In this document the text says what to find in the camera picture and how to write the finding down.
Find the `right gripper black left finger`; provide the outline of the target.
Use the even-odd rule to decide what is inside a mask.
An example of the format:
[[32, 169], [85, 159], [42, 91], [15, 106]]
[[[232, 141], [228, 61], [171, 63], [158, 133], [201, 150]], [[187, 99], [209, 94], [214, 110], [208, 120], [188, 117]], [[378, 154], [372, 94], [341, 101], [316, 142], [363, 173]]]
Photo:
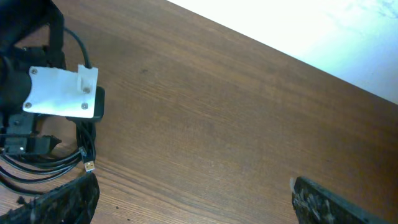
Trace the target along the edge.
[[100, 197], [94, 173], [89, 172], [1, 215], [2, 224], [90, 224]]

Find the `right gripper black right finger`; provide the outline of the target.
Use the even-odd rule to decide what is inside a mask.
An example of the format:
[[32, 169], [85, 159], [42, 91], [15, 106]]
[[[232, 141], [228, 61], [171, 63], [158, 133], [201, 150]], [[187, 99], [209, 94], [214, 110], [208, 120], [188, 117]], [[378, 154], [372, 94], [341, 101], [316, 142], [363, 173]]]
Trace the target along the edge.
[[290, 189], [299, 224], [388, 223], [306, 177], [292, 177]]

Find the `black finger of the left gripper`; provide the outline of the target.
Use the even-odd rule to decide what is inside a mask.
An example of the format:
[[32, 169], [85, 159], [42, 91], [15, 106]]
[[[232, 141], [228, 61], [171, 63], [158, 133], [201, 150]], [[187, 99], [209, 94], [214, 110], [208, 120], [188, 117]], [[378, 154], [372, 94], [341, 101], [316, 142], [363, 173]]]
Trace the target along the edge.
[[50, 154], [61, 140], [55, 136], [41, 136], [27, 139], [26, 154], [27, 155], [46, 155]]

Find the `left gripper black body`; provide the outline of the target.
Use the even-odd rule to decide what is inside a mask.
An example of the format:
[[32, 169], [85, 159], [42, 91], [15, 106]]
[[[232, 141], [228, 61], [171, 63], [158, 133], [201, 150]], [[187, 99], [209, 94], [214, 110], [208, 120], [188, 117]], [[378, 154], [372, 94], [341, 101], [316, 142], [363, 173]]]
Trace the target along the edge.
[[36, 124], [37, 115], [33, 113], [1, 113], [1, 153], [34, 154]]

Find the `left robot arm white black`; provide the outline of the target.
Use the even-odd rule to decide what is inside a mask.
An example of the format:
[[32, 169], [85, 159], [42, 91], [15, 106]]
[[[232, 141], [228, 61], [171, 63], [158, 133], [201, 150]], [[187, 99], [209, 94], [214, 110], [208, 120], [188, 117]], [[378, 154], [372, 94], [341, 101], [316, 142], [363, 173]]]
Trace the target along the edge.
[[[42, 47], [15, 46], [37, 29], [50, 27]], [[23, 111], [32, 90], [31, 67], [66, 67], [63, 47], [64, 18], [52, 1], [1, 1], [1, 153], [9, 156], [44, 155], [60, 140], [38, 135], [37, 113]]]

